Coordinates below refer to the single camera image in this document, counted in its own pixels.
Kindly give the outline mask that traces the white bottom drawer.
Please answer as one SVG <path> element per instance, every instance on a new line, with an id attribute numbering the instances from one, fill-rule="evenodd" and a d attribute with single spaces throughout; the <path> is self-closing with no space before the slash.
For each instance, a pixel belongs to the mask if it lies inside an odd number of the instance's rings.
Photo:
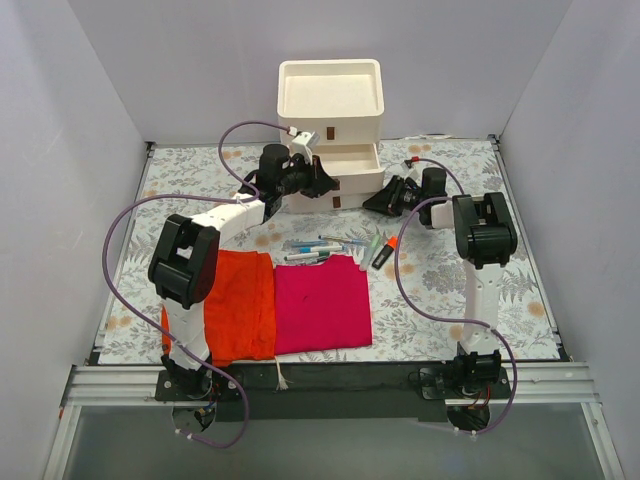
<path id="1" fill-rule="evenodd" d="M 373 192 L 339 195 L 337 191 L 332 191 L 324 196 L 311 199 L 301 194 L 295 194 L 287 197 L 287 203 L 292 213 L 323 213 L 361 208 L 362 204 L 373 195 Z"/>

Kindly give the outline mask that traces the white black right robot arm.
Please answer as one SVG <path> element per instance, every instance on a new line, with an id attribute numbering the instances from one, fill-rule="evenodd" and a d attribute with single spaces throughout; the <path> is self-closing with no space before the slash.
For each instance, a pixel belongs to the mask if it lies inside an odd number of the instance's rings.
<path id="1" fill-rule="evenodd" d="M 435 367 L 425 367 L 416 381 L 426 398 L 448 394 L 488 396 L 499 386 L 508 388 L 501 352 L 513 352 L 497 330 L 500 288 L 506 266 L 518 246 L 504 195 L 490 192 L 472 196 L 460 190 L 447 193 L 454 175 L 433 162 L 422 170 L 421 180 L 395 175 L 363 208 L 389 217 L 408 212 L 430 229 L 450 229 L 465 271 L 465 313 L 456 356 Z"/>

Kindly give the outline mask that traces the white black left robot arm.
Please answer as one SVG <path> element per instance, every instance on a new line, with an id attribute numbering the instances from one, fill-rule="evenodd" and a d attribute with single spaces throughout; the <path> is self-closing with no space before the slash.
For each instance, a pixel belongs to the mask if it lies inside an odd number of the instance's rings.
<path id="1" fill-rule="evenodd" d="M 173 339 L 161 357 L 171 383 L 193 400 L 205 398 L 213 377 L 203 365 L 211 359 L 205 340 L 204 301 L 214 286 L 219 247 L 268 221 L 282 199 L 301 194 L 319 198 L 339 187 L 312 149 L 293 142 L 269 144 L 256 170 L 231 199 L 191 217 L 169 216 L 152 256 L 148 277 L 162 299 Z"/>

